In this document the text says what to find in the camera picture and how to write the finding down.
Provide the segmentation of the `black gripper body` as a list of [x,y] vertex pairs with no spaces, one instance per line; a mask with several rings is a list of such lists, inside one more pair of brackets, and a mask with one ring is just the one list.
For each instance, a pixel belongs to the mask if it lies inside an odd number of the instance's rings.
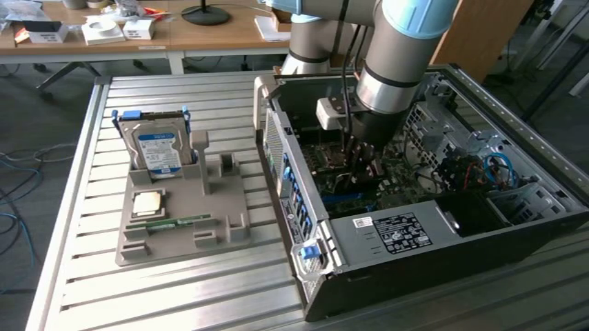
[[398,131],[406,111],[394,114],[366,111],[352,115],[352,134],[382,152]]

